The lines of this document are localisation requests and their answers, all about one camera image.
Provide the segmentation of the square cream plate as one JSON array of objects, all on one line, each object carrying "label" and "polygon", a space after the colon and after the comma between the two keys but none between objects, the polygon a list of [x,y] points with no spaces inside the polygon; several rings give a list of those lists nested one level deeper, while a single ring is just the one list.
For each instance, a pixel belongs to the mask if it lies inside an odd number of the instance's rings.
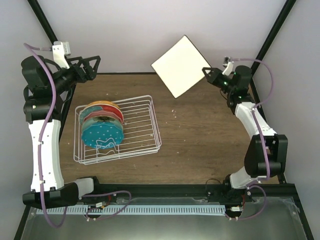
[{"label": "square cream plate", "polygon": [[160,56],[151,67],[174,98],[178,98],[205,77],[211,65],[186,36]]}]

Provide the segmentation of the red and teal plate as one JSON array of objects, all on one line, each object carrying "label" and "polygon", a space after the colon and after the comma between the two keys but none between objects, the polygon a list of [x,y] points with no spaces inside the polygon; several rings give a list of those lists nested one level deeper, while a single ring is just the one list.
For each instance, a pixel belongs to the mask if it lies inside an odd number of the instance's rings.
[{"label": "red and teal plate", "polygon": [[79,117],[78,117],[79,123],[82,124],[83,121],[84,121],[84,118],[86,116],[88,116],[90,113],[93,113],[93,112],[96,112],[96,111],[108,111],[108,112],[115,113],[116,115],[121,117],[123,119],[123,122],[124,122],[124,115],[121,112],[120,108],[115,107],[113,105],[109,105],[109,104],[97,104],[97,105],[86,106],[81,111],[81,113],[79,114]]}]

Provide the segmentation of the pink polka dot plate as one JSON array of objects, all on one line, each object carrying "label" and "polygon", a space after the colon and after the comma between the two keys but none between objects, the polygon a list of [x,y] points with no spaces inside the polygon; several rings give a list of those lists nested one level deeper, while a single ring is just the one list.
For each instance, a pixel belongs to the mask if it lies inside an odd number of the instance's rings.
[{"label": "pink polka dot plate", "polygon": [[94,111],[92,113],[90,113],[89,115],[87,115],[83,121],[85,122],[86,120],[93,118],[93,117],[112,117],[114,119],[117,119],[118,121],[120,121],[121,123],[123,122],[123,119],[121,117],[119,117],[118,115],[116,115],[113,112],[110,111]]}]

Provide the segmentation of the mint green flower plate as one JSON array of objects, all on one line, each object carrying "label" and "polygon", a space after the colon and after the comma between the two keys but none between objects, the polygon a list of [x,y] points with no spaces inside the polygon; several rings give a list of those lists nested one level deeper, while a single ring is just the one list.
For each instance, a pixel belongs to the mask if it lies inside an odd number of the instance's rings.
[{"label": "mint green flower plate", "polygon": [[122,123],[118,119],[116,119],[116,118],[114,118],[112,116],[94,116],[94,117],[90,117],[87,120],[84,120],[82,125],[89,124],[89,123],[97,123],[97,122],[110,122],[110,123],[116,123],[116,124],[122,125]]}]

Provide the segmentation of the teal polka dot plate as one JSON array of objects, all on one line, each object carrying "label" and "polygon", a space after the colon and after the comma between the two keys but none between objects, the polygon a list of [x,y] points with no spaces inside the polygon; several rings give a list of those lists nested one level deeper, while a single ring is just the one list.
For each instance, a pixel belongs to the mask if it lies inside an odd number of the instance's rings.
[{"label": "teal polka dot plate", "polygon": [[96,149],[109,149],[120,145],[124,139],[121,126],[112,122],[95,122],[85,128],[81,134],[82,142]]}]

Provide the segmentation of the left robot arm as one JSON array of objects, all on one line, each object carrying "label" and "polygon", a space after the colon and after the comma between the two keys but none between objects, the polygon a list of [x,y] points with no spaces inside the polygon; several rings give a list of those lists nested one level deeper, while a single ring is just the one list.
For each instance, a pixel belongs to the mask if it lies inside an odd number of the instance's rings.
[{"label": "left robot arm", "polygon": [[36,209],[69,207],[85,195],[97,202],[102,189],[95,177],[83,177],[65,183],[60,166],[59,140],[70,105],[61,94],[75,89],[76,84],[92,81],[97,76],[100,56],[66,59],[66,67],[41,55],[21,62],[27,82],[23,95],[23,112],[32,138],[33,176],[30,191],[23,194],[26,206]]}]

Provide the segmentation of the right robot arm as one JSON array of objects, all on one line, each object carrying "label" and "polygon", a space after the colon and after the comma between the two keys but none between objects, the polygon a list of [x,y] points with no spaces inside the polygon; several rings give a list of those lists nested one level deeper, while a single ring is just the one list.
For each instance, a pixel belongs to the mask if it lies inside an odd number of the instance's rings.
[{"label": "right robot arm", "polygon": [[227,106],[243,124],[250,138],[244,166],[228,175],[223,182],[223,198],[232,202],[240,196],[240,190],[284,173],[288,138],[270,127],[258,111],[258,105],[249,93],[252,79],[249,67],[237,66],[232,77],[218,68],[204,67],[202,72],[208,83],[226,94]]}]

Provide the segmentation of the orange polka dot plate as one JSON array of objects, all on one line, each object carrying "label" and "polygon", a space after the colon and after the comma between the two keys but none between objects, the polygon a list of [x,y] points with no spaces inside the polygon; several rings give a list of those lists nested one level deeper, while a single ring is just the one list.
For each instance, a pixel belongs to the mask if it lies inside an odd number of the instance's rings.
[{"label": "orange polka dot plate", "polygon": [[115,106],[115,107],[119,108],[119,106],[116,103],[114,103],[112,101],[107,101],[107,100],[93,101],[93,102],[87,104],[87,107],[88,106],[93,106],[93,105],[112,105],[112,106]]}]

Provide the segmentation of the left black frame post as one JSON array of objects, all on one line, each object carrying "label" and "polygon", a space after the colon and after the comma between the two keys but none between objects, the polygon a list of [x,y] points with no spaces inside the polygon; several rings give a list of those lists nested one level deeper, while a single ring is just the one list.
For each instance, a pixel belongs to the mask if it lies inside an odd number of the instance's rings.
[{"label": "left black frame post", "polygon": [[34,15],[36,16],[38,22],[40,23],[43,31],[45,32],[46,36],[48,37],[49,41],[53,44],[54,42],[58,41],[58,38],[52,29],[40,3],[37,0],[27,0],[29,6],[31,7]]}]

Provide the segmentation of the black frame post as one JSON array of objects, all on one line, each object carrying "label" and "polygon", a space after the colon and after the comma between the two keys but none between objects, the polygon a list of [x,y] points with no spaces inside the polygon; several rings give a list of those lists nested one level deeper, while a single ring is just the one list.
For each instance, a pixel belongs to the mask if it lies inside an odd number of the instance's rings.
[{"label": "black frame post", "polygon": [[296,0],[286,0],[283,7],[281,8],[276,20],[274,21],[262,47],[260,48],[256,59],[262,61],[267,54],[269,48],[271,47],[273,41],[281,30],[283,24],[285,23],[287,17],[289,16],[292,8],[294,7]]},{"label": "black frame post", "polygon": [[40,23],[43,31],[45,32],[46,36],[48,37],[49,41],[53,44],[54,42],[58,41],[58,38],[52,29],[40,3],[37,0],[27,0],[29,6],[31,7],[34,15],[36,16],[38,22]]}]

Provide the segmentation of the right black frame post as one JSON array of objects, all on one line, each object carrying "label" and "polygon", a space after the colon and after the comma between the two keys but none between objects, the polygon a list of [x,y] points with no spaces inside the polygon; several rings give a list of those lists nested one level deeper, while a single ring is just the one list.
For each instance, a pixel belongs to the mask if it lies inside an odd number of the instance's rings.
[{"label": "right black frame post", "polygon": [[269,48],[271,47],[273,41],[281,30],[283,24],[285,23],[287,17],[289,16],[292,8],[294,7],[296,0],[286,0],[283,7],[281,8],[276,20],[274,21],[262,47],[260,48],[256,59],[262,61],[267,54]]}]

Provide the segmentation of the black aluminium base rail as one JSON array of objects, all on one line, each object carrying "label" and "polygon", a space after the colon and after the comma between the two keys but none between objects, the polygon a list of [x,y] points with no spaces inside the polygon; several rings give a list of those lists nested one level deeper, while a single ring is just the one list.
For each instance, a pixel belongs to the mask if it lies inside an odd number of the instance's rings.
[{"label": "black aluminium base rail", "polygon": [[261,184],[260,188],[250,189],[248,195],[245,189],[232,190],[223,184],[97,184],[92,194],[117,194],[118,191],[128,191],[133,198],[207,198],[209,202],[221,204],[239,203],[243,199],[242,196],[262,197],[263,192],[268,197],[298,197],[296,187],[291,183]]}]

